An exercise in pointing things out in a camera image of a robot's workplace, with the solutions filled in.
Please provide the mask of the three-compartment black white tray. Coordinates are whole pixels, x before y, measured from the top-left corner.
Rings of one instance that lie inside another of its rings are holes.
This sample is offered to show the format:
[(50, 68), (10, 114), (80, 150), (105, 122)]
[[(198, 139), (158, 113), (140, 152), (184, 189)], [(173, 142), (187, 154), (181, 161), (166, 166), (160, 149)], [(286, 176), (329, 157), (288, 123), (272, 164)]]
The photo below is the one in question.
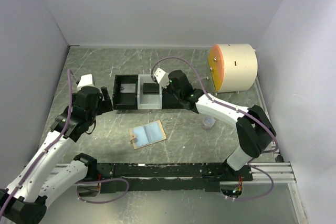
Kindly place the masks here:
[(155, 83), (149, 74), (118, 74), (114, 78), (115, 110), (181, 109), (182, 105)]

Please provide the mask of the tan leather card holder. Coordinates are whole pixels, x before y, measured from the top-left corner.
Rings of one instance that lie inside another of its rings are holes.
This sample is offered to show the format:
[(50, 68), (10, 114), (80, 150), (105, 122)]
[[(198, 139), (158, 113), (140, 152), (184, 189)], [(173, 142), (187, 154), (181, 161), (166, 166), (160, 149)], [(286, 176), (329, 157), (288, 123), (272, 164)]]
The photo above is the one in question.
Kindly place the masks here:
[(167, 139), (160, 120), (129, 129), (129, 139), (135, 150)]

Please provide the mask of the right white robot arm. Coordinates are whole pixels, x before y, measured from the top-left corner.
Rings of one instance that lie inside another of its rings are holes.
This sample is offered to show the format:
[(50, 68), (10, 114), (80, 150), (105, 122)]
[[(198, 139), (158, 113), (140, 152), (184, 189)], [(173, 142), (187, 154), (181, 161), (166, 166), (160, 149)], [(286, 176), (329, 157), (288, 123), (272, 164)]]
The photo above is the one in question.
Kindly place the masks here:
[(241, 174), (241, 168), (258, 158), (276, 137), (276, 132), (264, 110), (254, 105), (251, 108), (238, 106), (214, 97), (202, 89), (193, 88), (181, 70), (167, 73), (158, 68), (156, 81), (180, 105), (189, 111), (212, 116), (236, 129), (239, 146), (224, 161), (223, 176), (230, 181)]

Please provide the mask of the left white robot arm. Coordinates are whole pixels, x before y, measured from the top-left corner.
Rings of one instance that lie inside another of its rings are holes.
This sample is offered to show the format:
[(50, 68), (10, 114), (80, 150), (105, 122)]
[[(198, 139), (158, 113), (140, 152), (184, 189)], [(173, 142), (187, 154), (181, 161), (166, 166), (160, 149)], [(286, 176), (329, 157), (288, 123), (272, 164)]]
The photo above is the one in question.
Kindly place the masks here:
[(77, 182), (98, 179), (97, 160), (80, 153), (59, 174), (49, 175), (96, 117), (113, 110), (108, 89), (85, 86), (70, 94), (70, 105), (58, 115), (42, 146), (24, 170), (1, 189), (1, 216), (14, 223), (39, 223), (47, 208)]

